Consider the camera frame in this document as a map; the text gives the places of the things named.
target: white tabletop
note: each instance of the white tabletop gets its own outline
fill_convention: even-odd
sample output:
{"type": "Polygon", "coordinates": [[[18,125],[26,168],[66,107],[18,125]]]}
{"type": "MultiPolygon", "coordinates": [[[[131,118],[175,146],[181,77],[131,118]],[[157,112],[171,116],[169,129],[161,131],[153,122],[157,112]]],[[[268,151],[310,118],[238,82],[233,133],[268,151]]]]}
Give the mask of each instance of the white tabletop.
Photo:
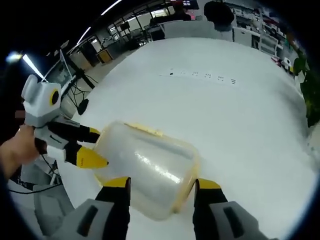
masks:
{"type": "MultiPolygon", "coordinates": [[[[199,176],[219,183],[270,238],[290,233],[313,194],[304,100],[293,79],[256,49],[209,38],[151,42],[88,99],[86,112],[73,117],[83,125],[102,130],[114,120],[138,122],[193,144],[202,156],[199,176]]],[[[58,167],[74,207],[96,197],[91,170],[58,167]]],[[[127,239],[195,239],[192,204],[190,197],[181,214],[161,222],[131,207],[127,239]]]]}

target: floor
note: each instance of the floor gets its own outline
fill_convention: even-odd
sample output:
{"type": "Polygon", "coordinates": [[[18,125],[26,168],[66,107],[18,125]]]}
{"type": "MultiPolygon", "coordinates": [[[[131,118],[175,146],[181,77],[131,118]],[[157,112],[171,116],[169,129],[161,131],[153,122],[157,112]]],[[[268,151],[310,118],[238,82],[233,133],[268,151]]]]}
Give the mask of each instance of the floor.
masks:
{"type": "MultiPolygon", "coordinates": [[[[88,70],[85,74],[88,76],[89,80],[95,86],[97,86],[112,69],[114,69],[119,63],[121,63],[126,57],[128,57],[135,51],[136,50],[127,51],[115,60],[111,61],[110,63],[100,63],[92,69],[88,70]]],[[[61,101],[61,111],[68,118],[73,117],[73,115],[77,111],[75,105],[78,106],[81,103],[81,101],[85,99],[92,90],[83,79],[77,81],[76,87],[79,90],[85,92],[82,94],[78,89],[72,87],[61,101]]]]}

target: person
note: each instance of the person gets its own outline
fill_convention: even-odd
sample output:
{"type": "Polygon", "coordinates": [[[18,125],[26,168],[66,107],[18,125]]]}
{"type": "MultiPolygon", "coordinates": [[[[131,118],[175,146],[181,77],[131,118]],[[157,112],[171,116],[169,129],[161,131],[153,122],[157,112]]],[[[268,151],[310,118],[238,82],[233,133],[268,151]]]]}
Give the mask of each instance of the person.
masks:
{"type": "Polygon", "coordinates": [[[169,16],[157,16],[154,18],[151,18],[150,25],[156,25],[156,24],[162,24],[165,22],[171,22],[171,21],[191,21],[191,16],[189,14],[186,14],[186,9],[184,8],[184,4],[182,1],[177,1],[173,5],[174,8],[174,14],[169,16]]]}
{"type": "Polygon", "coordinates": [[[21,125],[14,137],[0,146],[0,167],[8,180],[22,164],[28,164],[39,156],[35,145],[34,128],[21,125]]]}
{"type": "Polygon", "coordinates": [[[232,30],[231,23],[235,19],[233,12],[222,0],[209,1],[204,5],[203,14],[209,22],[214,23],[214,29],[219,32],[232,30]]]}

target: ceiling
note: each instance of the ceiling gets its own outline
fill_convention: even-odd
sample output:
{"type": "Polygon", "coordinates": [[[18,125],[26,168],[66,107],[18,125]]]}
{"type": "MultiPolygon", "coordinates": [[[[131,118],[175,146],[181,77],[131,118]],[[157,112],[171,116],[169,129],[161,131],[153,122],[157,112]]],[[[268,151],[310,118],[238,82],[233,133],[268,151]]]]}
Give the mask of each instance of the ceiling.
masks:
{"type": "Polygon", "coordinates": [[[85,4],[55,1],[54,4],[42,2],[14,2],[0,10],[3,34],[1,61],[11,51],[31,52],[45,56],[69,40],[68,46],[73,47],[88,27],[88,35],[98,28],[107,26],[112,20],[135,7],[150,2],[150,0],[122,0],[105,15],[101,13],[116,0],[84,1],[85,4]]]}

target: plastic container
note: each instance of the plastic container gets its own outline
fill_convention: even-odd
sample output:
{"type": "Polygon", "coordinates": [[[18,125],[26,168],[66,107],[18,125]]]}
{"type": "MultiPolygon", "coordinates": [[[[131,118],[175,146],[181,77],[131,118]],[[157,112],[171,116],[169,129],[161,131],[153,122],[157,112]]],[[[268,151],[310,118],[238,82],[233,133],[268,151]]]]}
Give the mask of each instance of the plastic container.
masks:
{"type": "Polygon", "coordinates": [[[130,205],[153,220],[179,212],[198,177],[195,147],[139,124],[111,123],[94,150],[109,161],[97,180],[131,177],[130,205]]]}

